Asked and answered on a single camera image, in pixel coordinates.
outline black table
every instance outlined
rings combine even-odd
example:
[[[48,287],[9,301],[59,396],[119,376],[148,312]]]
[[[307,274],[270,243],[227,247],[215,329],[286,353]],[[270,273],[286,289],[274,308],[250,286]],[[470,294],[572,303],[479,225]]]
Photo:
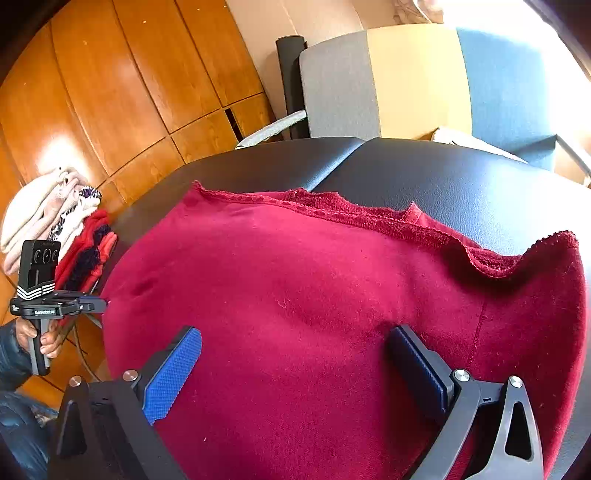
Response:
[[[394,209],[414,201],[430,216],[505,255],[522,254],[540,238],[571,230],[580,241],[585,273],[591,275],[591,191],[581,185],[470,148],[383,138],[365,143],[356,138],[314,138],[236,150],[175,171],[113,225],[119,242],[99,288],[127,248],[170,211],[193,180],[208,189],[238,193],[297,187],[332,190],[351,202]],[[550,479],[586,478],[590,434],[587,361]]]

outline red sweatshirt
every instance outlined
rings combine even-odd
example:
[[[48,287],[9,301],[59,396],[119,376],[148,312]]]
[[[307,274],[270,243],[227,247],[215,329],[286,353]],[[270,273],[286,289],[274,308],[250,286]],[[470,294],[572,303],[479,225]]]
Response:
[[[438,427],[386,355],[409,324],[453,368],[521,377],[545,472],[584,361],[585,289],[570,232],[503,257],[429,218],[335,193],[196,183],[119,261],[103,295],[114,376],[182,325],[203,353],[156,423],[189,478],[400,479]],[[460,478],[466,442],[449,478]]]

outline sleeve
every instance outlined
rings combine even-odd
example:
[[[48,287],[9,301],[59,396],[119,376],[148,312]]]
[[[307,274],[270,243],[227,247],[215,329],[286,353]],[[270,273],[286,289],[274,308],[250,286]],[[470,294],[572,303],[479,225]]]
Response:
[[[31,358],[17,342],[15,322],[0,327],[0,390],[16,390],[31,376]]]

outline pile of clothes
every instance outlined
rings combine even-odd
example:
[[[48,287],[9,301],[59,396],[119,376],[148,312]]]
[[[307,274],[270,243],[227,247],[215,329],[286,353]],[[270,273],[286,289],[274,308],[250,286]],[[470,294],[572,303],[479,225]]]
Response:
[[[101,199],[101,192],[71,167],[57,168],[25,185],[2,221],[4,272],[18,272],[25,240],[58,241],[56,290],[89,292],[117,242],[106,211],[99,209]]]

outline wooden wall panel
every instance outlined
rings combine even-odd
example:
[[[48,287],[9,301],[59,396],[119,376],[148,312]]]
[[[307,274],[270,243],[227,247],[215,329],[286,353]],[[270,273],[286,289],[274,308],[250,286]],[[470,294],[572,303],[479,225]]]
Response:
[[[182,165],[173,141],[165,138],[119,170],[113,176],[113,183],[124,201],[131,204]]]
[[[97,327],[85,315],[80,315],[76,319],[78,328],[78,338],[80,339],[80,348],[86,354],[86,361],[90,368],[95,372],[105,359],[105,346],[103,344],[102,329]],[[74,332],[70,332],[68,338],[72,343],[75,342]]]
[[[21,180],[17,168],[9,157],[0,129],[0,225],[6,208],[10,204],[12,197],[15,196],[20,188]],[[6,255],[0,251],[0,265],[4,264],[4,257],[6,257]],[[18,275],[11,275],[10,279],[16,284],[18,282]]]
[[[185,162],[232,150],[238,143],[226,112],[205,116],[173,134]]]
[[[219,108],[174,0],[115,0],[115,8],[169,132]]]
[[[113,222],[125,210],[127,204],[112,180],[108,180],[102,184],[99,190],[103,194],[103,199],[100,201],[100,208],[104,208],[107,211],[109,219]]]
[[[111,0],[72,0],[51,20],[76,113],[107,173],[166,135]]]
[[[14,297],[15,288],[4,273],[0,273],[0,315],[8,310],[8,302]]]
[[[58,390],[41,377],[29,378],[29,380],[18,389],[18,392],[42,401],[45,405],[54,410],[60,409],[61,399],[64,396],[64,392]]]
[[[74,375],[80,375],[87,382],[92,381],[92,377],[80,362],[76,347],[69,340],[65,340],[60,354],[51,361],[49,374],[45,378],[57,388],[65,390],[68,381]]]
[[[31,40],[0,87],[0,123],[26,182],[60,165],[76,168],[94,186],[106,179],[69,104],[48,25]]]
[[[275,121],[273,110],[264,93],[235,103],[230,108],[243,137]]]
[[[263,91],[224,0],[177,0],[217,94],[226,106]]]

